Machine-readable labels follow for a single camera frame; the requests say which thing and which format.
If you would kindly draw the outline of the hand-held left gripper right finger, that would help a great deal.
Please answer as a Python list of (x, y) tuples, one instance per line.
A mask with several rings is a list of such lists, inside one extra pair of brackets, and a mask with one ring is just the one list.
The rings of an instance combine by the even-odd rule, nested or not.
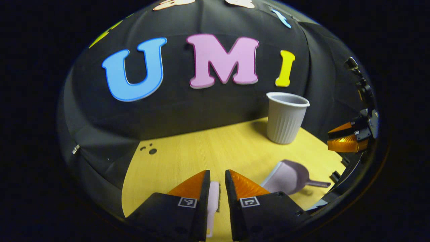
[(310, 219), (284, 192), (269, 192), (232, 169), (225, 185), (235, 242), (286, 242)]

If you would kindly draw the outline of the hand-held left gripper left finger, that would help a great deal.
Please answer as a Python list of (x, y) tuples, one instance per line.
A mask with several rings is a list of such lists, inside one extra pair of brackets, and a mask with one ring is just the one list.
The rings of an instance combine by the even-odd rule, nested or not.
[(152, 193), (126, 217), (149, 242), (206, 240), (210, 171), (203, 170), (169, 193)]

